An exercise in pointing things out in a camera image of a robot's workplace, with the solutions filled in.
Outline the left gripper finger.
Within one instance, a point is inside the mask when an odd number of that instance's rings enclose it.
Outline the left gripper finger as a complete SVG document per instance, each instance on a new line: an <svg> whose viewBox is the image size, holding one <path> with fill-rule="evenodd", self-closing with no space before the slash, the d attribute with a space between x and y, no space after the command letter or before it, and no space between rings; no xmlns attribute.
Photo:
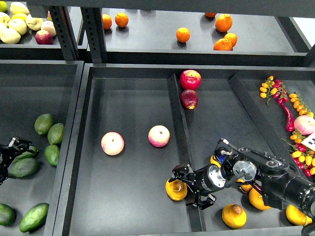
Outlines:
<svg viewBox="0 0 315 236"><path fill-rule="evenodd" d="M25 152L37 155L37 148L32 146L32 142L13 136L8 145L9 157L17 157Z"/></svg>

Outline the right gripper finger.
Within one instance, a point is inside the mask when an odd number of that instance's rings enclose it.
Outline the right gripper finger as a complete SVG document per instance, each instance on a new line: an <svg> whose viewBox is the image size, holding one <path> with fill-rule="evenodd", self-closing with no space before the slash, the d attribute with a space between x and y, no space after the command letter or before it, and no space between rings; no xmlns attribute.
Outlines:
<svg viewBox="0 0 315 236"><path fill-rule="evenodd" d="M217 198L213 194L202 196L200 192L188 192L185 197L186 206L198 207L200 210L213 206Z"/></svg>
<svg viewBox="0 0 315 236"><path fill-rule="evenodd" d="M190 163L179 164L172 170L171 181L180 180L189 187L196 187L196 172L192 169Z"/></svg>

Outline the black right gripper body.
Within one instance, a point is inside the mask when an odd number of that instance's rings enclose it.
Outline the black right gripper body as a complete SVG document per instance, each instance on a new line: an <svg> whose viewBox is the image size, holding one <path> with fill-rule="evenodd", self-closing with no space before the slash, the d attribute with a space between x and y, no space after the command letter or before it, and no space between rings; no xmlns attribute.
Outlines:
<svg viewBox="0 0 315 236"><path fill-rule="evenodd" d="M221 169L214 164L190 173L189 180L191 180L190 188L192 192L199 193L201 196L220 191L226 183L226 179L221 174Z"/></svg>

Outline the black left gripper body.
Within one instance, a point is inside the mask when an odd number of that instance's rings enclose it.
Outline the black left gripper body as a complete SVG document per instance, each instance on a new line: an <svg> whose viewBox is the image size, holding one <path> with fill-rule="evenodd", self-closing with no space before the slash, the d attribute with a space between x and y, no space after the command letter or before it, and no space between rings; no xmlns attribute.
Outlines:
<svg viewBox="0 0 315 236"><path fill-rule="evenodd" d="M12 163L15 154L14 147L0 147L0 184L8 178L8 167Z"/></svg>

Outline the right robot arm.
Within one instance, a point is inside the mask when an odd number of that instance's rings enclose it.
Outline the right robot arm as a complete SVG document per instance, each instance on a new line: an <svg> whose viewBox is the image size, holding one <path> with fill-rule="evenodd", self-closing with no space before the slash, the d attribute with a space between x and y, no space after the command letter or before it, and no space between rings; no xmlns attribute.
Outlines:
<svg viewBox="0 0 315 236"><path fill-rule="evenodd" d="M293 205L309 218L315 218L315 185L292 173L286 158L237 148L223 138L218 141L215 153L224 156L219 166L209 164L194 171L187 162L172 170L168 182L180 180L187 185L193 195L190 205L200 210L212 206L216 201L215 192L241 179L262 195L268 207L283 210Z"/></svg>

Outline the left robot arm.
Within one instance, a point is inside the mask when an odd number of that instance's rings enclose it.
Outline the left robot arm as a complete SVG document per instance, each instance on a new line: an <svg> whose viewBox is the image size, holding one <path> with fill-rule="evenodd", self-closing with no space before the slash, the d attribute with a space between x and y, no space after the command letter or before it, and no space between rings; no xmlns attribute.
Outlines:
<svg viewBox="0 0 315 236"><path fill-rule="evenodd" d="M37 156L38 149L32 146L31 141L12 137L8 145L0 145L0 184L9 178L8 169L14 160L24 153Z"/></svg>

